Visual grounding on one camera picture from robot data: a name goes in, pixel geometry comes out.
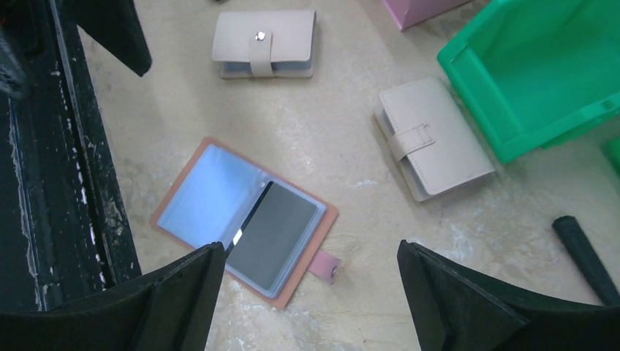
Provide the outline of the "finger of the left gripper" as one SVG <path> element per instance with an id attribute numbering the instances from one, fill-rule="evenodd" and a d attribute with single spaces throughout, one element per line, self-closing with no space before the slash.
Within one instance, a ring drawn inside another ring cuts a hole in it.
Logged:
<path id="1" fill-rule="evenodd" d="M 89 36 L 140 77 L 152 58 L 133 0 L 74 0 L 64 11 Z"/>

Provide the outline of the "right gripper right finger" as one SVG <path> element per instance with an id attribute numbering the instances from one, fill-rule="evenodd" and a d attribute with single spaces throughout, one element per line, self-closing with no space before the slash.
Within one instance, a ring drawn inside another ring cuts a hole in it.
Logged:
<path id="1" fill-rule="evenodd" d="M 397 261 L 422 350 L 618 350 L 619 308 L 566 301 L 402 240 Z"/>

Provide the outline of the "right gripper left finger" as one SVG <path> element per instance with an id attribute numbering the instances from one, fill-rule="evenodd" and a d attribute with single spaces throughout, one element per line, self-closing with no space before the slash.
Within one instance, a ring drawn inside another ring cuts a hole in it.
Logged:
<path id="1" fill-rule="evenodd" d="M 46 312 L 1 313 L 2 350 L 204 350 L 226 251 L 214 242 Z"/>

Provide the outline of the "brown card holder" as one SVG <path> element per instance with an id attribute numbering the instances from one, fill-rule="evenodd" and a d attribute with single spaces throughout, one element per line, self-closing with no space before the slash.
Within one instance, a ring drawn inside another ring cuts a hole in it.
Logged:
<path id="1" fill-rule="evenodd" d="M 233 239 L 238 237 L 241 225 L 270 181 L 296 189 L 323 208 L 309 242 L 275 298 L 264 296 L 227 268 Z M 312 273 L 328 284 L 334 282 L 341 261 L 323 251 L 321 244 L 338 214 L 334 205 L 226 147 L 217 139 L 207 137 L 151 215 L 150 224 L 194 249 L 213 242 L 222 243 L 228 274 L 274 308 L 283 309 L 305 273 Z"/>

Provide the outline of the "beige card holder with strap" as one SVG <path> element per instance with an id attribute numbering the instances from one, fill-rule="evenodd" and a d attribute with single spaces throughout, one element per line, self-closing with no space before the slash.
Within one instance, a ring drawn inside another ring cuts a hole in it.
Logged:
<path id="1" fill-rule="evenodd" d="M 435 77 L 379 94 L 375 119 L 417 202 L 494 172 L 446 85 Z"/>

